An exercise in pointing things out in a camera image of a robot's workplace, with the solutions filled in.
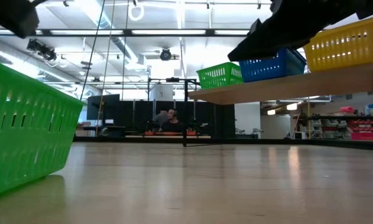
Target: wooden floor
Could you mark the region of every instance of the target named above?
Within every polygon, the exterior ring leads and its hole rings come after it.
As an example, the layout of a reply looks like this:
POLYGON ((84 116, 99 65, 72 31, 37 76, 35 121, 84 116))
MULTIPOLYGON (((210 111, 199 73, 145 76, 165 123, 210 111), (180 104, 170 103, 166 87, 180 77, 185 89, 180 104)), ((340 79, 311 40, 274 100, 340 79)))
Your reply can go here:
POLYGON ((0 197, 0 224, 373 223, 373 151, 74 144, 0 197))

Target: man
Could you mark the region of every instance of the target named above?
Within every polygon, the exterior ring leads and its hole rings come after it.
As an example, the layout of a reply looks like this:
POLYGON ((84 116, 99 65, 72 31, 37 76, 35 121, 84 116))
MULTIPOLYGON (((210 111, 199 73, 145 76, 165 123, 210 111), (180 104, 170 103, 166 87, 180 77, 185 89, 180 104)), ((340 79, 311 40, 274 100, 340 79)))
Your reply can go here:
POLYGON ((171 109, 167 113, 168 121, 164 122, 162 127, 160 128, 161 132, 173 132, 173 133, 181 133, 184 129, 181 122, 177 119, 177 111, 176 109, 171 109))
POLYGON ((155 119, 154 119, 154 122, 156 124, 158 124, 160 127, 162 127, 162 125, 168 121, 168 117, 167 117, 167 109, 166 108, 161 108, 160 109, 160 112, 158 115, 156 115, 155 119))

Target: wooden shelf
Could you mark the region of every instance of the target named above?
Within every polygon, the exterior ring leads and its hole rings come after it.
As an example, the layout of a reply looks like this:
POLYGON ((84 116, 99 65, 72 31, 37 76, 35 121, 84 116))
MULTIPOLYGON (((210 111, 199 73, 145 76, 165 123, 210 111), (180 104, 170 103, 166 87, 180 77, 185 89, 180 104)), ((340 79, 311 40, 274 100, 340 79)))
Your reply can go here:
POLYGON ((189 92, 219 105, 373 91, 373 63, 189 92))
POLYGON ((316 120, 316 119, 340 119, 340 120, 373 120, 373 116, 310 116, 301 118, 299 117, 299 120, 316 120))

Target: yellow basket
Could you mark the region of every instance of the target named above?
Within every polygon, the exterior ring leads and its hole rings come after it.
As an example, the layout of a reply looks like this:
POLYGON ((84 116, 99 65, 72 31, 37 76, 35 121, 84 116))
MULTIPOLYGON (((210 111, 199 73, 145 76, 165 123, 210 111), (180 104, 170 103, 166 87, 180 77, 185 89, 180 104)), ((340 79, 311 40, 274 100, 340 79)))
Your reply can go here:
POLYGON ((373 18, 320 32, 304 50, 311 72, 373 63, 373 18))

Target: green basket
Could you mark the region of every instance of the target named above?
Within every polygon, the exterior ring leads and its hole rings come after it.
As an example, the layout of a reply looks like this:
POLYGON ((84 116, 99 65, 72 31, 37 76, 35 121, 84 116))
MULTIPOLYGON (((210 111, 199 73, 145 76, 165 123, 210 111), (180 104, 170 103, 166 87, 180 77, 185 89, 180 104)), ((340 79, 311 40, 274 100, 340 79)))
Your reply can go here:
POLYGON ((0 64, 0 193, 65 166, 82 107, 0 64))
POLYGON ((241 69, 232 62, 205 68, 197 73, 204 90, 243 83, 241 69))

